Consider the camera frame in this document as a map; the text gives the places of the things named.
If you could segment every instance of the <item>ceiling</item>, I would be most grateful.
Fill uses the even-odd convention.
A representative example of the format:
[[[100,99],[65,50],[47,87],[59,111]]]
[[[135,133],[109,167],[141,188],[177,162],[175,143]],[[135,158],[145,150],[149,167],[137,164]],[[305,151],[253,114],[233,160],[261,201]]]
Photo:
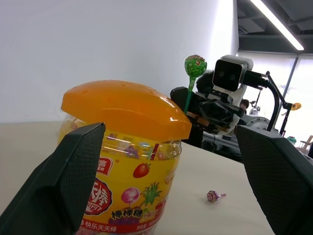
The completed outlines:
[[[304,47],[296,50],[250,0],[237,0],[239,50],[313,54],[313,0],[263,0]]]

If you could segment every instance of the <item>pineapple illustration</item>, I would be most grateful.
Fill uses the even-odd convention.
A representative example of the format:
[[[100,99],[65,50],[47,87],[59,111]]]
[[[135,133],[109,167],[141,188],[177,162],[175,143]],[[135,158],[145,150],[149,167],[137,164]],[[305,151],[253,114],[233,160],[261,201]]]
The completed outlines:
[[[141,223],[149,221],[154,218],[156,206],[154,205],[155,200],[158,200],[157,198],[160,197],[160,193],[162,191],[158,191],[158,184],[154,182],[153,184],[150,184],[149,187],[146,187],[145,190],[141,193],[144,197],[144,201],[140,204],[140,207],[144,206],[143,208],[143,215],[140,220]]]

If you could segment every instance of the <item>ceiling light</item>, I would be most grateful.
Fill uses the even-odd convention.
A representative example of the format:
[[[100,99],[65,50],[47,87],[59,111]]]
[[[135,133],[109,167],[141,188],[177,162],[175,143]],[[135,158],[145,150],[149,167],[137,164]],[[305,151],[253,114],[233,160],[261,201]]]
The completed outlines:
[[[304,50],[303,46],[288,31],[288,29],[277,19],[261,0],[251,0],[251,2],[273,23],[273,25],[287,38],[287,40],[297,49]]]

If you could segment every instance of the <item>white table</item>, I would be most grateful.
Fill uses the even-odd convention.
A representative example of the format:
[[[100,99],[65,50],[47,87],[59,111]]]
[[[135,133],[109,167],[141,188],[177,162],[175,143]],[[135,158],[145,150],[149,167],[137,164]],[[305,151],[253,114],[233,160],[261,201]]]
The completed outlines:
[[[60,122],[0,125],[0,213],[33,169],[51,154]],[[179,167],[156,235],[273,235],[244,166],[183,144]],[[210,204],[206,193],[227,197]]]

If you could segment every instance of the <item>green lollipop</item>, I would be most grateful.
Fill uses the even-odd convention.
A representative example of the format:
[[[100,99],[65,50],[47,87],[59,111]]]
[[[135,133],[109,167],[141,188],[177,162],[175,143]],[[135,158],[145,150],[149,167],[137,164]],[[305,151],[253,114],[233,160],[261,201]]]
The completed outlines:
[[[207,63],[199,55],[191,55],[185,59],[185,70],[189,76],[188,96],[185,104],[184,112],[187,113],[192,89],[194,88],[196,78],[206,71]]]

